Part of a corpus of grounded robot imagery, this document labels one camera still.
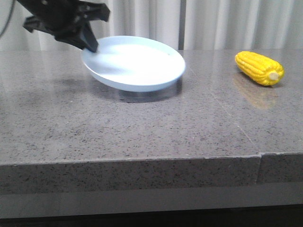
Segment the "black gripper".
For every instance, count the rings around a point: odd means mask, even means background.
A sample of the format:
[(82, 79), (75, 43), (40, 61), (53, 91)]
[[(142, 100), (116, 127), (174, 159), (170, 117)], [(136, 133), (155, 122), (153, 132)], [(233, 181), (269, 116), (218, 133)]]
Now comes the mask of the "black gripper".
[(107, 22), (110, 15), (105, 3), (81, 0), (20, 0), (19, 3), (32, 14), (23, 23), (27, 31), (41, 31), (58, 42), (91, 52), (97, 51), (98, 42), (90, 21)]

